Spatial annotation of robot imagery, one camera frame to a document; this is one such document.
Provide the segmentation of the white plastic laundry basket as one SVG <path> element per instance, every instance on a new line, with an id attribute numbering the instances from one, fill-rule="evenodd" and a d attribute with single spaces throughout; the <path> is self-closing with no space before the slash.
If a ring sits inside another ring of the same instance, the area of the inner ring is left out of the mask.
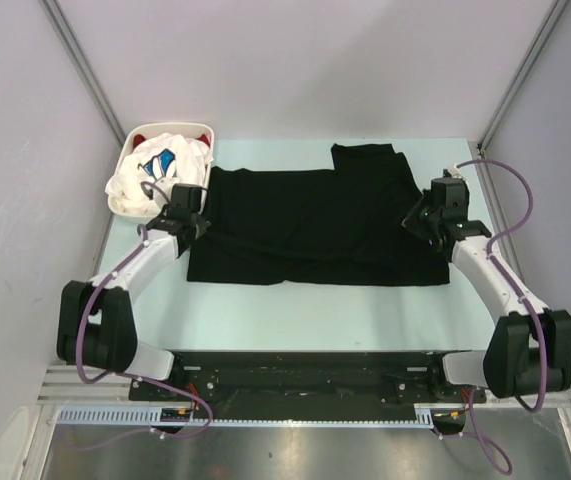
<path id="1" fill-rule="evenodd" d="M 160 212 L 178 184 L 199 186 L 205 199 L 214 145 L 214 130 L 202 123 L 161 122 L 134 128 L 105 187 L 109 209 L 145 223 Z"/>

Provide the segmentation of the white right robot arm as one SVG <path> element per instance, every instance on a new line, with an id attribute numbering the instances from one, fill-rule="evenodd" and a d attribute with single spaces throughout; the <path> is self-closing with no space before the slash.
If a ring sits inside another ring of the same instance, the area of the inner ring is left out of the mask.
<path id="1" fill-rule="evenodd" d="M 551 309 L 516 277 L 485 224 L 469 219 L 469 201 L 466 181 L 445 173 L 432 180 L 403 221 L 465 276 L 494 322 L 486 349 L 444 355 L 443 366 L 426 376 L 428 393 L 449 401 L 462 385 L 498 398 L 568 390 L 571 315 Z"/>

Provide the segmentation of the black t shirt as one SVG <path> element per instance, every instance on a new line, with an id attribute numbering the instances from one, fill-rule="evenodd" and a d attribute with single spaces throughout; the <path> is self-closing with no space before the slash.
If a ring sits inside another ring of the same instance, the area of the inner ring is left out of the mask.
<path id="1" fill-rule="evenodd" d="M 421 192 L 390 144 L 331 148 L 330 169 L 211 171 L 211 225 L 190 250 L 187 279 L 346 286 L 446 285 L 446 258 L 402 221 Z"/>

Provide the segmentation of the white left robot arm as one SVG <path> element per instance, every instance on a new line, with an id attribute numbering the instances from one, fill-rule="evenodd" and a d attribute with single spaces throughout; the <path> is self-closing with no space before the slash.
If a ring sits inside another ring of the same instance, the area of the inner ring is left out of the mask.
<path id="1" fill-rule="evenodd" d="M 72 280 L 61 293 L 56 341 L 59 359 L 74 365 L 81 381 L 109 374 L 151 379 L 162 398 L 179 397 L 186 376 L 175 355 L 139 339 L 134 303 L 152 280 L 202 237 L 210 222 L 202 215 L 205 187 L 176 184 L 160 212 L 137 226 L 137 241 L 108 272 Z"/>

